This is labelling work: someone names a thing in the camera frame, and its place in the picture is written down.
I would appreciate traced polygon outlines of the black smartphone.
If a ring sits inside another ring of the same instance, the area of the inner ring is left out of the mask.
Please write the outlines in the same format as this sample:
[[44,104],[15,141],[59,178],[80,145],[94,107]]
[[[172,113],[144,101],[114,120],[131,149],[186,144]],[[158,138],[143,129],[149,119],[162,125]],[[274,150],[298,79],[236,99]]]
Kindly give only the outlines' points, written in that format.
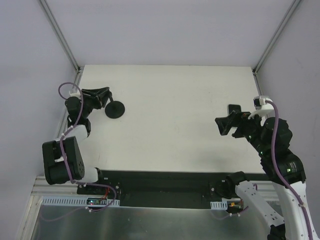
[[242,108],[238,104],[229,104],[227,106],[227,113],[230,115],[232,112],[241,112]]

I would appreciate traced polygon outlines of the black phone stand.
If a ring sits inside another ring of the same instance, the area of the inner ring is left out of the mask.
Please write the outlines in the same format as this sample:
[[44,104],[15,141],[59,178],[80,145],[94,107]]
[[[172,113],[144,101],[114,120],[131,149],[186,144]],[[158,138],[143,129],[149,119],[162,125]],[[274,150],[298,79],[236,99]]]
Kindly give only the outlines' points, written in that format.
[[120,101],[114,100],[112,97],[109,98],[109,101],[104,108],[105,115],[110,119],[122,117],[126,110],[125,105]]

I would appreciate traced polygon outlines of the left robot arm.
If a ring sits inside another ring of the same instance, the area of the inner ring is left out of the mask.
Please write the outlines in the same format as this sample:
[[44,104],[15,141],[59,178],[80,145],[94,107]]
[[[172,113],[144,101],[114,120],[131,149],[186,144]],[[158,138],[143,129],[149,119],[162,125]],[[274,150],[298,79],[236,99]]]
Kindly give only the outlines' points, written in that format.
[[50,185],[88,183],[88,188],[99,195],[106,183],[100,179],[100,169],[85,166],[79,143],[91,134],[89,115],[100,110],[112,99],[109,87],[81,89],[70,94],[64,104],[67,110],[67,128],[60,138],[42,144],[45,179]]

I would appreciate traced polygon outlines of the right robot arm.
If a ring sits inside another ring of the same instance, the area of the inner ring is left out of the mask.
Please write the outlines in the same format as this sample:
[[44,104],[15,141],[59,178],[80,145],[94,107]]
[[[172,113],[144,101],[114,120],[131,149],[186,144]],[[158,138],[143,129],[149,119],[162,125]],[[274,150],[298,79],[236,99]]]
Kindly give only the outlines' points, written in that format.
[[239,197],[264,228],[268,240],[317,240],[306,195],[306,174],[302,161],[290,149],[292,132],[286,120],[270,117],[261,124],[261,117],[250,118],[249,112],[233,111],[215,122],[220,135],[231,128],[234,138],[245,138],[260,156],[260,164],[272,182],[282,213],[277,213],[258,193],[247,175],[238,171],[226,176],[215,186],[220,197]]

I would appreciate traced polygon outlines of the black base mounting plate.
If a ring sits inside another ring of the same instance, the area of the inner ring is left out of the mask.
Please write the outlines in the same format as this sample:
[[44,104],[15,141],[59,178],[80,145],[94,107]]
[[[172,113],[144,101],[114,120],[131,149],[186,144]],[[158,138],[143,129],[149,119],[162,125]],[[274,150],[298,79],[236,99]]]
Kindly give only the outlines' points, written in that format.
[[223,181],[227,172],[165,172],[102,170],[99,184],[111,186],[107,197],[122,207],[210,209],[221,192],[235,191]]

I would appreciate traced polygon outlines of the left aluminium frame post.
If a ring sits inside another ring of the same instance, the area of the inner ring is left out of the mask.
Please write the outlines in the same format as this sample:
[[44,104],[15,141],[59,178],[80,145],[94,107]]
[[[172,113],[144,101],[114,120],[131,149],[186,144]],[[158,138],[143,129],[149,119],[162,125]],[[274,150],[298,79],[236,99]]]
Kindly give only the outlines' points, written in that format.
[[45,15],[45,17],[47,18],[60,46],[62,47],[62,50],[64,51],[65,55],[67,56],[70,64],[72,65],[74,71],[77,74],[80,74],[82,72],[82,67],[79,65],[78,61],[76,60],[60,26],[59,23],[57,22],[53,11],[51,10],[48,1],[47,0],[38,0],[37,1]]

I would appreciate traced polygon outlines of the aluminium frame post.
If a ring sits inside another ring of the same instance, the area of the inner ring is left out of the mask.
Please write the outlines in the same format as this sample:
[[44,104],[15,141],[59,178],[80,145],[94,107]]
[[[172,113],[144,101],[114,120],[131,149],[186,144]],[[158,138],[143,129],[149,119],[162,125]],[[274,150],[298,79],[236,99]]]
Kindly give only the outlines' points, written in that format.
[[258,74],[260,69],[262,68],[263,64],[265,63],[266,59],[272,52],[274,46],[276,45],[277,41],[280,39],[281,34],[285,30],[286,26],[290,22],[291,18],[293,17],[294,13],[297,11],[298,7],[301,5],[303,0],[293,0],[289,5],[287,11],[285,12],[283,18],[279,22],[275,32],[273,33],[272,37],[268,41],[264,51],[262,52],[260,58],[258,59],[255,66],[252,68],[252,73],[254,76]]
[[74,71],[77,74],[80,74],[82,72],[82,67],[79,65],[78,61],[76,60],[60,26],[59,23],[57,22],[53,11],[51,10],[48,1],[47,0],[38,0],[37,1],[45,15],[45,17],[47,18],[60,46],[62,47],[62,50],[64,51],[65,55],[67,56],[70,64],[72,65]]

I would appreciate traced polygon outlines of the aluminium rail profile front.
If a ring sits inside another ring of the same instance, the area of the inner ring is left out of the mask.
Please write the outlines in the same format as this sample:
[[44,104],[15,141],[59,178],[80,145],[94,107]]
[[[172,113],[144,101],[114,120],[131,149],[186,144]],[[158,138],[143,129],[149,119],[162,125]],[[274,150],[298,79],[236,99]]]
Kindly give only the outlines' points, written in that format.
[[77,186],[71,183],[47,183],[44,176],[37,176],[31,191],[35,196],[73,196],[77,194]]

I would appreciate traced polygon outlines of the right aluminium frame post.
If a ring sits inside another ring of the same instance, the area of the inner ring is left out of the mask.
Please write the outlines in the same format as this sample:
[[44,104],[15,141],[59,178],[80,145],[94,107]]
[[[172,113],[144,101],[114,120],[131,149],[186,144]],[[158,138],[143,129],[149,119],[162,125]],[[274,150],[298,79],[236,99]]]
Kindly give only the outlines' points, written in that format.
[[298,7],[301,5],[303,0],[293,0],[289,5],[287,11],[285,12],[283,18],[279,22],[275,32],[273,33],[272,37],[268,41],[264,51],[262,52],[260,58],[258,59],[255,66],[252,68],[252,73],[254,76],[258,74],[260,69],[262,68],[263,64],[265,63],[266,59],[272,52],[274,46],[276,45],[277,41],[280,39],[281,34],[285,30],[286,26],[290,22],[291,18],[293,17],[294,13],[297,11]]

